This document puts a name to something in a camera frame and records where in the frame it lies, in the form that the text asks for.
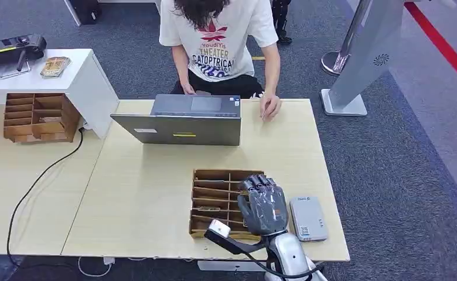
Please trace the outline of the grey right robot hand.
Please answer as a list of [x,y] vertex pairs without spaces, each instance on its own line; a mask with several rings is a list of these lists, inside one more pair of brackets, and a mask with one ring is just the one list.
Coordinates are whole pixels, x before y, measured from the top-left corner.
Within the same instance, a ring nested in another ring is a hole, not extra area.
[[237,204],[243,221],[253,235],[272,235],[287,230],[289,216],[283,189],[264,174],[243,180]]

